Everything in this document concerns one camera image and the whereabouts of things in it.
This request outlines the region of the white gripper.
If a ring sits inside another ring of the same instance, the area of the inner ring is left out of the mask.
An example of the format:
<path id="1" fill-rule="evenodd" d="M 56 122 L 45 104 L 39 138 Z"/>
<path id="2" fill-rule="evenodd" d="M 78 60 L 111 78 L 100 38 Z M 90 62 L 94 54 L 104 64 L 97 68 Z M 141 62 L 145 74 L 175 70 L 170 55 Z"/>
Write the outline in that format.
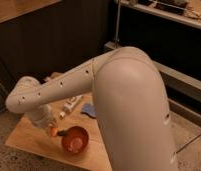
<path id="1" fill-rule="evenodd" d="M 48 104 L 41 105 L 29 111 L 27 118 L 37 128 L 48 129 L 50 127 L 57 127 L 56 118 Z"/>

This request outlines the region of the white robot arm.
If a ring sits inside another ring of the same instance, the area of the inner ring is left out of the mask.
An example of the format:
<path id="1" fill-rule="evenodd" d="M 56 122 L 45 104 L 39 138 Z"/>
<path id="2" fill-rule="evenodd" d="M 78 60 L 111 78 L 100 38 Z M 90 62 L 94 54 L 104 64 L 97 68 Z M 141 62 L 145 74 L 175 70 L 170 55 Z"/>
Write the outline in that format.
<path id="1" fill-rule="evenodd" d="M 5 104 L 42 128 L 51 102 L 84 93 L 92 94 L 112 171 L 179 171 L 164 82 L 136 47 L 94 57 L 44 84 L 24 76 Z"/>

